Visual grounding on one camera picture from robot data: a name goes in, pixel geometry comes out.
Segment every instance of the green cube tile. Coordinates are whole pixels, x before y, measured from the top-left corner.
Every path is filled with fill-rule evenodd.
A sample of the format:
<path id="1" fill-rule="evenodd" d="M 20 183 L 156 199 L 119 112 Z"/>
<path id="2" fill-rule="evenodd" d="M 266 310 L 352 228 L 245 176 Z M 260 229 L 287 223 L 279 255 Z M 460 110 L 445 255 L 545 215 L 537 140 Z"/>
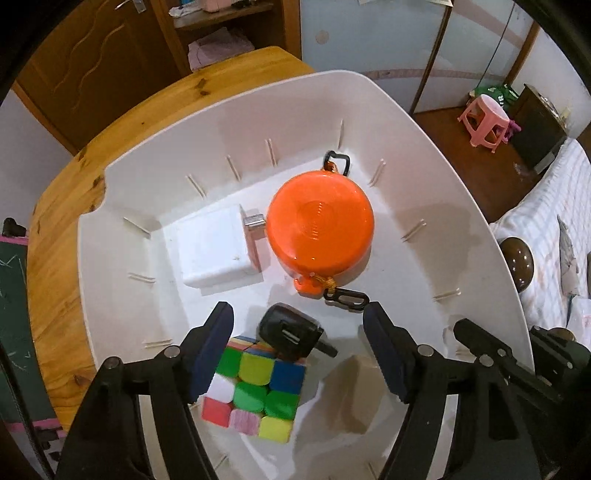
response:
<path id="1" fill-rule="evenodd" d="M 299 395 L 272 390 L 265 400 L 265 413 L 276 419 L 293 420 L 299 402 Z"/>
<path id="2" fill-rule="evenodd" d="M 224 377 L 237 377 L 240 370 L 241 359 L 242 352 L 226 347 L 223 351 L 222 358 L 217 365 L 216 372 Z"/>
<path id="3" fill-rule="evenodd" d="M 259 413 L 260 411 L 263 411 L 263 408 L 265 408 L 266 397 L 266 387 L 240 382 L 238 385 L 236 385 L 233 402 L 234 406 L 240 410 Z"/>

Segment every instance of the door handle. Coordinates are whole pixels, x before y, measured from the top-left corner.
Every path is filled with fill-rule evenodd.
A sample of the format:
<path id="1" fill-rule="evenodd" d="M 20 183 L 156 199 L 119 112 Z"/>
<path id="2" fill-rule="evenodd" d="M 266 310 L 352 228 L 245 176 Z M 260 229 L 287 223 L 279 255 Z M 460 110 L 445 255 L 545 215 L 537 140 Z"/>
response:
<path id="1" fill-rule="evenodd" d="M 142 14 L 142 13 L 144 13 L 147 10 L 146 9 L 146 5 L 144 3 L 144 0 L 123 0 L 119 5 L 117 5 L 115 7 L 115 10 L 120 9 L 127 2 L 133 2 L 134 3 L 134 7 L 138 11 L 139 14 Z"/>

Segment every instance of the black carabiner clip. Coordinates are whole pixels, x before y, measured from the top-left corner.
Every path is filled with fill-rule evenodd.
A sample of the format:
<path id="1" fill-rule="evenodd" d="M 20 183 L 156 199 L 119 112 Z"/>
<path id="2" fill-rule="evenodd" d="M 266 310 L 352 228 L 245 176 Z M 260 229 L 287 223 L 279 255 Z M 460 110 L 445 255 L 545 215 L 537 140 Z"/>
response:
<path id="1" fill-rule="evenodd" d="M 330 166 L 329 166 L 331 158 L 343 159 L 345 161 L 345 170 L 343 171 L 343 175 L 345 177 L 347 175 L 349 175 L 349 169 L 351 167 L 351 159 L 349 158 L 348 155 L 345 155 L 344 153 L 336 153 L 334 150 L 329 150 L 328 152 L 326 152 L 326 155 L 324 156 L 324 163 L 322 164 L 322 168 L 324 170 L 332 171 L 332 168 L 330 168 Z"/>
<path id="2" fill-rule="evenodd" d="M 340 303 L 348 309 L 356 310 L 357 312 L 363 310 L 370 302 L 369 297 L 365 293 L 361 291 L 347 290 L 345 288 L 336 288 L 333 294 L 330 294 L 327 288 L 323 293 L 323 297 L 325 300 L 335 301 L 336 303 Z M 342 297 L 356 299 L 357 301 L 344 300 Z"/>

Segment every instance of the red cube tile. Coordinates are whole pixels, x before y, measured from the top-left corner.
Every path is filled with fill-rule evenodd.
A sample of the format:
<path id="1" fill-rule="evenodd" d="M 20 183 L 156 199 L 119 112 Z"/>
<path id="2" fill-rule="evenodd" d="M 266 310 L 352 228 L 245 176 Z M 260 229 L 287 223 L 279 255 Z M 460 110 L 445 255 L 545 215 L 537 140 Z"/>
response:
<path id="1" fill-rule="evenodd" d="M 222 403 L 212 398 L 204 397 L 201 418 L 208 422 L 228 428 L 230 425 L 231 403 Z"/>

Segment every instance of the white wall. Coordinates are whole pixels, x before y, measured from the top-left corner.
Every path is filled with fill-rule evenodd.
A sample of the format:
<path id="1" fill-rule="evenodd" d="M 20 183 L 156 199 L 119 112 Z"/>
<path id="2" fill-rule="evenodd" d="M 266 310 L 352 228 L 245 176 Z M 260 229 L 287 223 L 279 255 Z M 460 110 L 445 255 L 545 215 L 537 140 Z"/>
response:
<path id="1" fill-rule="evenodd" d="M 314 70 L 404 73 L 376 83 L 408 110 L 445 8 L 424 0 L 300 0 L 301 49 Z"/>
<path id="2" fill-rule="evenodd" d="M 524 83 L 533 85 L 559 112 L 571 108 L 567 120 L 571 137 L 578 137 L 591 121 L 589 91 L 566 56 L 544 31 L 540 31 L 536 38 L 513 88 L 521 93 Z"/>
<path id="3" fill-rule="evenodd" d="M 0 106 L 0 225 L 13 217 L 28 227 L 38 198 L 71 158 L 10 91 Z"/>

